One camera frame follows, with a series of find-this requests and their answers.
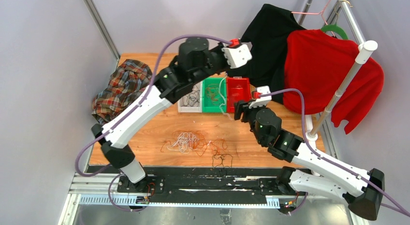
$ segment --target gray wall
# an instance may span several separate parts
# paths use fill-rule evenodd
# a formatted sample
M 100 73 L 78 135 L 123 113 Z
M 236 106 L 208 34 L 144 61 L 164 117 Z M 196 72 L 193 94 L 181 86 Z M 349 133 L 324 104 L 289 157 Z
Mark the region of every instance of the gray wall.
M 385 173 L 386 192 L 410 210 L 410 38 L 409 0 L 349 0 L 364 37 L 379 48 L 373 58 L 383 67 L 384 87 L 364 120 L 349 135 L 334 129 L 341 159 Z M 344 15 L 338 22 L 350 30 Z M 382 208 L 371 224 L 409 224 L 410 218 Z
M 319 12 L 328 0 L 314 0 Z M 241 37 L 264 3 L 301 11 L 306 0 L 94 0 L 120 53 L 159 52 L 183 34 L 208 34 L 224 39 Z M 308 15 L 309 29 L 323 24 Z M 168 49 L 176 52 L 178 45 Z
M 0 224 L 54 225 L 115 60 L 82 0 L 0 0 Z

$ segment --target gray floor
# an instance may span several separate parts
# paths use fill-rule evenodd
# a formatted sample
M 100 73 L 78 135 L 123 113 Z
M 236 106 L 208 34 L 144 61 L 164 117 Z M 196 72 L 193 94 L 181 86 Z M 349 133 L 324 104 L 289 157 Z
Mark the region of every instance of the gray floor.
M 307 201 L 291 217 L 275 209 L 167 208 L 148 207 L 141 212 L 123 212 L 112 206 L 80 205 L 75 225 L 350 225 L 343 205 Z

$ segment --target wooden surface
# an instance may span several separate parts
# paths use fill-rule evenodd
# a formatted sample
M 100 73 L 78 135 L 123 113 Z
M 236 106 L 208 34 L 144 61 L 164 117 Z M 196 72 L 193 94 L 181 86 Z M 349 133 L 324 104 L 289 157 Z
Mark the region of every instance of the wooden surface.
M 159 70 L 167 67 L 175 54 L 165 54 L 162 57 Z M 120 62 L 125 59 L 140 60 L 148 64 L 154 70 L 157 54 L 123 54 Z M 302 136 L 301 116 L 288 111 L 284 106 L 270 102 L 271 108 L 282 118 L 282 128 L 292 133 Z M 136 158 L 142 165 L 173 165 L 173 166 L 212 166 L 211 149 L 205 150 L 202 156 L 196 152 L 182 154 L 178 151 L 170 151 L 166 145 L 167 141 L 172 143 L 172 133 L 175 131 L 200 131 L 207 142 L 223 138 L 226 141 L 227 149 L 225 153 L 232 155 L 233 167 L 282 167 L 296 166 L 285 161 L 274 158 L 267 152 L 267 148 L 262 148 L 249 131 L 247 123 L 231 121 L 222 114 L 204 113 L 178 113 L 177 105 L 172 105 L 167 110 L 161 112 L 149 121 L 129 142 L 129 145 Z M 322 138 L 316 142 L 318 149 L 324 151 Z M 230 165 L 231 158 L 226 156 L 224 165 Z M 97 144 L 91 155 L 91 165 L 107 164 L 108 161 Z M 215 160 L 214 165 L 221 163 Z

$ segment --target plaid fabric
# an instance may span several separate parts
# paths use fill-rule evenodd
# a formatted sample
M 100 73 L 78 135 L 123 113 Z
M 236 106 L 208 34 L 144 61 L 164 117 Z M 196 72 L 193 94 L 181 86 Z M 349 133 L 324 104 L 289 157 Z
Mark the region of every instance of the plaid fabric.
M 152 72 L 137 60 L 125 60 L 111 75 L 108 87 L 92 101 L 92 115 L 99 124 L 113 120 L 148 86 Z

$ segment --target green tray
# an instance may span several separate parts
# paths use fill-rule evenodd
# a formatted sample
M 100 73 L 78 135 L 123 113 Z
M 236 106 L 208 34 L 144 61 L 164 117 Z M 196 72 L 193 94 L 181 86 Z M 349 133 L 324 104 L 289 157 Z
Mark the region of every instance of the green tray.
M 202 82 L 202 112 L 203 113 L 221 113 L 219 105 L 224 103 L 224 100 L 219 95 L 219 83 L 222 77 L 208 77 Z M 220 93 L 226 98 L 226 79 L 222 81 Z M 221 106 L 226 113 L 226 103 Z

